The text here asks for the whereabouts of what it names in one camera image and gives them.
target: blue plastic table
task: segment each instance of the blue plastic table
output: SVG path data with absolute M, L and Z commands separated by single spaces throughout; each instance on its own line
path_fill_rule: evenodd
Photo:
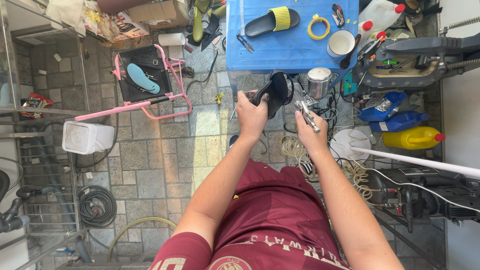
M 338 28 L 333 20 L 332 5 L 338 4 L 343 9 L 345 20 L 350 23 Z M 240 33 L 240 1 L 228 0 L 227 4 L 227 73 L 230 86 L 237 92 L 237 76 L 240 74 L 268 74 L 278 68 L 286 73 L 307 73 L 316 67 L 326 67 L 338 73 L 337 79 L 330 85 L 332 88 L 357 63 L 356 53 L 352 55 L 348 69 L 340 69 L 344 57 L 333 58 L 327 53 L 328 39 L 337 30 L 348 30 L 356 36 L 358 32 L 359 1 L 358 0 L 243 0 L 245 24 L 267 14 L 271 8 L 287 6 L 300 15 L 297 27 L 281 32 L 272 32 L 256 38 L 244 38 L 255 51 L 249 53 L 237 40 Z M 330 33 L 323 39 L 314 40 L 307 33 L 312 16 L 318 14 L 330 23 Z M 313 24 L 312 31 L 320 36 L 325 32 L 321 22 Z

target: masking tape roll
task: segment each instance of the masking tape roll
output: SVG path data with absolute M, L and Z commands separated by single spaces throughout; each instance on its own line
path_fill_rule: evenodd
M 321 36 L 316 36 L 315 34 L 312 33 L 312 25 L 316 22 L 322 22 L 325 25 L 325 27 L 327 28 L 327 30 L 325 31 L 325 34 L 323 34 Z M 326 37 L 328 35 L 328 33 L 330 33 L 330 23 L 327 21 L 327 19 L 319 17 L 318 14 L 315 14 L 313 16 L 313 20 L 308 25 L 307 32 L 308 32 L 308 35 L 315 40 L 322 39 L 322 38 Z

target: black seat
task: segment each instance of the black seat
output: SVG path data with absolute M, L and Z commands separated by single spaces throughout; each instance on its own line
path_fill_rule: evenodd
M 153 80 L 153 82 L 155 82 L 156 84 L 158 84 L 158 86 L 160 86 L 160 92 L 154 95 L 148 91 L 142 91 L 138 89 L 136 86 L 129 83 L 128 80 L 119 80 L 121 94 L 124 101 L 137 102 L 137 101 L 147 100 L 151 98 L 159 98 L 159 97 L 165 96 L 166 93 L 169 93 L 172 91 L 170 78 L 168 76 L 168 70 L 164 70 L 162 58 L 158 57 L 157 59 L 159 67 L 161 68 L 161 69 L 157 69 L 157 68 L 139 64 L 138 60 L 142 57 L 142 55 L 151 55 L 151 56 L 158 57 L 156 48 L 153 44 L 119 52 L 121 64 L 123 65 L 125 74 L 127 78 L 130 79 L 127 72 L 127 66 L 130 63 L 134 63 L 138 65 L 145 74 L 153 76 L 153 78 L 156 80 L 156 81 Z

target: pink folding chair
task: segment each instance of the pink folding chair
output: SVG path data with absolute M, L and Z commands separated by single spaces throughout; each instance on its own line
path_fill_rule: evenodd
M 161 58 L 158 57 L 156 49 L 160 50 L 160 53 L 162 55 Z M 158 94 L 152 94 L 149 91 L 142 90 L 141 87 L 135 84 L 135 82 L 129 77 L 128 72 L 120 70 L 120 59 L 124 70 L 127 70 L 126 67 L 130 63 L 134 63 L 139 66 L 144 72 L 144 74 L 150 78 L 150 80 L 160 86 L 160 92 Z M 123 106 L 86 115 L 80 115 L 75 117 L 75 120 L 82 121 L 138 108 L 142 108 L 145 114 L 152 119 L 163 119 L 167 117 L 179 116 L 190 113 L 192 111 L 192 105 L 188 100 L 187 93 L 185 93 L 185 91 L 183 90 L 181 64 L 185 64 L 185 60 L 166 58 L 162 47 L 157 44 L 151 44 L 148 46 L 119 52 L 115 57 L 115 70 L 111 71 L 110 73 L 116 75 L 119 80 L 121 94 L 124 100 Z M 173 67 L 178 67 L 180 79 L 177 77 L 177 74 Z M 175 78 L 175 81 L 180 88 L 181 94 L 173 94 L 168 69 L 171 70 L 173 77 Z M 163 101 L 173 101 L 176 98 L 185 99 L 189 107 L 188 111 L 154 116 L 145 109 L 146 106 L 150 106 Z

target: person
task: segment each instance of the person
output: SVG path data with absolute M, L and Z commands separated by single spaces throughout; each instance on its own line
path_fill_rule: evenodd
M 267 122 L 267 101 L 265 94 L 256 107 L 238 92 L 240 136 L 195 191 L 150 270 L 404 269 L 330 154 L 321 117 L 314 115 L 317 134 L 295 112 L 299 139 L 317 167 L 348 265 L 340 259 L 323 204 L 300 169 L 277 172 L 250 159 Z

